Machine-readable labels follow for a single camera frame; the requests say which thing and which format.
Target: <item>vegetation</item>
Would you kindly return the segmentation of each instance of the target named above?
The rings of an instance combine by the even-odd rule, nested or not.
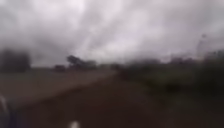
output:
[[[25,72],[30,68],[31,61],[28,53],[10,49],[0,52],[1,72]]]
[[[223,93],[224,52],[209,53],[202,61],[174,58],[166,64],[154,60],[134,63],[123,67],[120,77],[145,85],[150,91]]]

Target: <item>overcast sky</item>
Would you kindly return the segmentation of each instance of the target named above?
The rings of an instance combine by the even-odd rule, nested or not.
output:
[[[104,63],[224,48],[224,0],[0,0],[0,18],[0,48],[29,50],[35,65],[69,54]]]

